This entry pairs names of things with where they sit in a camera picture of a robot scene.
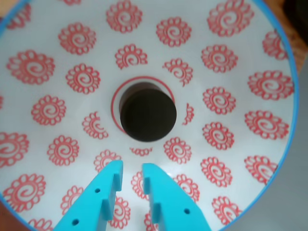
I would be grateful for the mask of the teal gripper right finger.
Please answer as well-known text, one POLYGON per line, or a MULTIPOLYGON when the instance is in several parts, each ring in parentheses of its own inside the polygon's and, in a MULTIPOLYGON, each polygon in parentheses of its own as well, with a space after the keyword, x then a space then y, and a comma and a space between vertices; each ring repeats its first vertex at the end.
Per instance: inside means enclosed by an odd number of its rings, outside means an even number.
POLYGON ((211 230, 193 199, 159 166, 143 164, 142 175, 152 223, 158 224, 160 231, 211 230))

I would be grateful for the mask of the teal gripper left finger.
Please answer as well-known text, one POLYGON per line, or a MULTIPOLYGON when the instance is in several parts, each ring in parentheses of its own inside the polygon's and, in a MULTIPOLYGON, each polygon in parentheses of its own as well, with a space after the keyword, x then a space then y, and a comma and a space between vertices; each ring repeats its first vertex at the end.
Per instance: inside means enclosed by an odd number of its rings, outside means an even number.
POLYGON ((55 231, 104 231, 113 219, 116 193, 122 190, 123 161, 107 164, 72 204, 55 231))

